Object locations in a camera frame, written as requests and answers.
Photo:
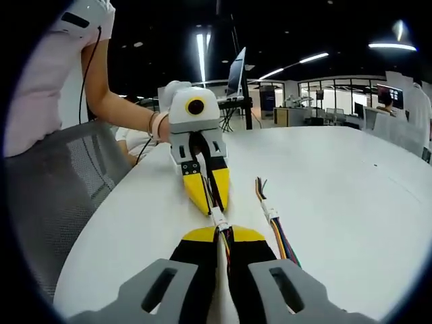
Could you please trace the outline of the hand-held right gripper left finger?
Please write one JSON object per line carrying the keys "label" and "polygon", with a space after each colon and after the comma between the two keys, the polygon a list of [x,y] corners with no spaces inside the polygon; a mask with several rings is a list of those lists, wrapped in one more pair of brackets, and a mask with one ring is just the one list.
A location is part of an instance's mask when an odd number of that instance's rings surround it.
{"label": "hand-held right gripper left finger", "polygon": [[188,232],[169,259],[158,259],[123,283],[116,300],[68,323],[206,323],[217,270],[219,231]]}

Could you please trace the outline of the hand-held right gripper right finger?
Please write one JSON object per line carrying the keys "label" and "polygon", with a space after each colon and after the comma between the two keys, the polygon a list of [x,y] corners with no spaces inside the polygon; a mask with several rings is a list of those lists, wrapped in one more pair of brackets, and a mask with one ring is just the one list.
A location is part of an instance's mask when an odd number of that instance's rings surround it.
{"label": "hand-held right gripper right finger", "polygon": [[332,303],[326,287],[289,259],[277,259],[265,237],[233,225],[229,290],[241,323],[374,323]]}

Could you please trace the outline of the person's left hand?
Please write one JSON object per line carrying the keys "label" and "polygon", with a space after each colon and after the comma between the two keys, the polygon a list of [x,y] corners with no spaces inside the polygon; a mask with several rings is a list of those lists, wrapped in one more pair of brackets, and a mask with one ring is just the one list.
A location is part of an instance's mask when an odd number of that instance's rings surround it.
{"label": "person's left hand", "polygon": [[168,115],[166,115],[160,122],[158,128],[159,142],[169,142],[169,120]]}

